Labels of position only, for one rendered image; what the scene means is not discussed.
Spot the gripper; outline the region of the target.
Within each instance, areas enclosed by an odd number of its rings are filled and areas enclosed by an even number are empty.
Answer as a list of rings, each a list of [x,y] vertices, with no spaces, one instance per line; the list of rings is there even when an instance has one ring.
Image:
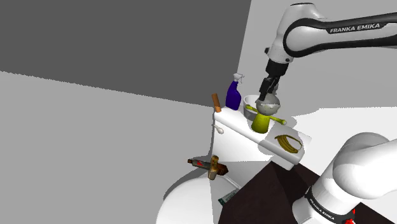
[[[279,63],[273,61],[272,59],[268,60],[265,71],[268,73],[269,76],[264,78],[261,83],[261,87],[259,89],[259,101],[264,101],[267,93],[276,93],[279,87],[280,77],[286,74],[288,66],[288,63]]]

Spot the white bowl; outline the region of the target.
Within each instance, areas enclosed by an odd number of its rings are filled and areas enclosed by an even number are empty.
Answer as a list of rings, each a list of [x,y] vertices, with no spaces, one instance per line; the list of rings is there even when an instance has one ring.
[[[253,121],[258,114],[257,111],[247,109],[246,105],[251,106],[252,108],[256,109],[255,101],[259,98],[259,95],[247,95],[243,98],[243,114],[248,119]]]

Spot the blue spray bottle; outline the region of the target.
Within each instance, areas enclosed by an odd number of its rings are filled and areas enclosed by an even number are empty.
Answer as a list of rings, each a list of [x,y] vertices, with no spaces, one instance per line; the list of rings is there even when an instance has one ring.
[[[239,73],[235,73],[233,75],[233,81],[231,82],[228,91],[226,93],[225,106],[232,109],[238,110],[241,102],[241,94],[237,90],[237,86],[239,84],[239,80],[241,80],[244,76]]]

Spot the brown wooden block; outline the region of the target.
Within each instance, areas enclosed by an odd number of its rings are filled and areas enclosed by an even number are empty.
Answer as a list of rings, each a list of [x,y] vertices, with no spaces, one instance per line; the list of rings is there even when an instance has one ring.
[[[212,97],[212,101],[213,101],[213,104],[214,104],[215,112],[220,113],[221,112],[221,105],[219,103],[219,99],[218,99],[217,93],[212,94],[211,97]]]

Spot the white square plate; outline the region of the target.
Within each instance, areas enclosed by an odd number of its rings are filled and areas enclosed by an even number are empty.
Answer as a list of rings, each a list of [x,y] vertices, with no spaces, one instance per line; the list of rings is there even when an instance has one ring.
[[[277,136],[287,135],[288,143],[297,150],[296,153],[286,151],[276,139]],[[305,147],[308,146],[312,138],[304,133],[301,133],[291,127],[275,123],[269,129],[264,140],[260,141],[259,145],[272,153],[289,160],[293,164],[299,163],[305,153]]]

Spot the yellow bananas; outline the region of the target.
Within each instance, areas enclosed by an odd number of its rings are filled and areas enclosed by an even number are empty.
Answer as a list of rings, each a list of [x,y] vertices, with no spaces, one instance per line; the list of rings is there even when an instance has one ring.
[[[278,135],[278,136],[275,136],[274,139],[279,143],[279,146],[284,151],[287,151],[288,153],[297,154],[303,148],[302,142],[299,141],[297,138],[294,138],[293,136],[290,136],[290,135],[286,135],[286,134]],[[289,143],[288,139],[292,139],[292,140],[296,141],[300,145],[300,147],[299,148],[293,147]]]

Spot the white toilet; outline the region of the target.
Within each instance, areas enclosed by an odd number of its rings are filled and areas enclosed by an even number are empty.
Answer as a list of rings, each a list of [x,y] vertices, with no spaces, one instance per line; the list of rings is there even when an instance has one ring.
[[[269,129],[275,123],[278,122],[270,121]],[[222,108],[220,113],[214,114],[210,155],[219,157],[219,162],[228,167],[224,176],[241,188],[270,162],[287,171],[296,165],[260,146],[267,133],[254,132],[251,124],[242,111]],[[202,171],[167,194],[155,224],[218,224],[222,211],[218,199],[233,189],[234,186],[223,176],[210,180]]]

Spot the dark bottle with red label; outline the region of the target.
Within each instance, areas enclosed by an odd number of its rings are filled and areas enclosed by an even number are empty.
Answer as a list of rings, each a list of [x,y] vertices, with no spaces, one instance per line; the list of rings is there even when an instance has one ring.
[[[210,162],[205,162],[202,160],[197,160],[197,159],[188,159],[187,161],[189,164],[191,164],[194,167],[198,167],[201,169],[205,169],[205,170],[210,170],[211,169],[211,163]]]

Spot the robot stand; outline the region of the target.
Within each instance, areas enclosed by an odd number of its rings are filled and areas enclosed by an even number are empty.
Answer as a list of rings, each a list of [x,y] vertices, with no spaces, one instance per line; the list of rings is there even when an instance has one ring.
[[[223,206],[218,224],[298,224],[292,205],[318,178],[301,164],[287,171],[270,162]]]

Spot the white tube with green end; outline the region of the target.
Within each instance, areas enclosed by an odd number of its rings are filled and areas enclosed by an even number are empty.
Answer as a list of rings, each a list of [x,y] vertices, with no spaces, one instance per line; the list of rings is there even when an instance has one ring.
[[[224,206],[228,201],[230,201],[232,199],[232,197],[234,195],[237,194],[237,192],[241,189],[241,186],[239,184],[237,184],[234,180],[232,180],[231,178],[229,178],[228,176],[223,176],[223,178],[225,180],[227,180],[231,185],[234,186],[234,189],[227,193],[225,196],[223,196],[222,198],[218,199],[218,202]]]

